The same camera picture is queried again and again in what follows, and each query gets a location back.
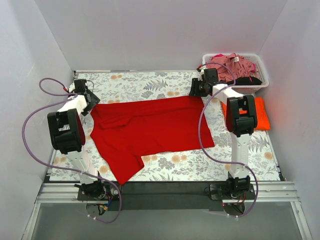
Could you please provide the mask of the red t shirt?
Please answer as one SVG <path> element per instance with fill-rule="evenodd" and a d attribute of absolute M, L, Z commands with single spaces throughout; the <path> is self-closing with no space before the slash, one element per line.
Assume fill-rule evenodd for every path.
<path fill-rule="evenodd" d="M 119 184 L 144 168 L 143 156 L 214 147 L 200 97 L 98 104 L 90 137 Z"/>

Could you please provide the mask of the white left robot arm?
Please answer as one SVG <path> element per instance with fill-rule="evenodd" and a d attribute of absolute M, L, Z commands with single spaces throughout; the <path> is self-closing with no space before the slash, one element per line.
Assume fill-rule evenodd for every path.
<path fill-rule="evenodd" d="M 81 117 L 87 116 L 100 99 L 89 89 L 87 82 L 85 79 L 74 80 L 65 90 L 76 96 L 69 97 L 58 111 L 50 112 L 47 121 L 53 148 L 65 155 L 77 170 L 80 184 L 75 187 L 82 194 L 101 200 L 106 196 L 107 189 L 98 178 L 100 173 L 85 150 L 86 135 L 81 121 Z"/>

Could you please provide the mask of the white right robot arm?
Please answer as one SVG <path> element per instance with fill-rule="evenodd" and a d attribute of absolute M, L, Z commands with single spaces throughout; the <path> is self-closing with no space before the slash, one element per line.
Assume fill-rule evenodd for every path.
<path fill-rule="evenodd" d="M 211 96 L 226 105 L 225 124 L 231 136 L 231 161 L 227 180 L 212 183 L 208 187 L 212 200 L 254 199 L 256 194 L 251 180 L 256 175 L 248 166 L 249 143 L 258 125 L 255 98 L 232 89 L 231 85 L 220 83 L 215 68 L 197 68 L 198 76 L 192 78 L 191 97 Z"/>

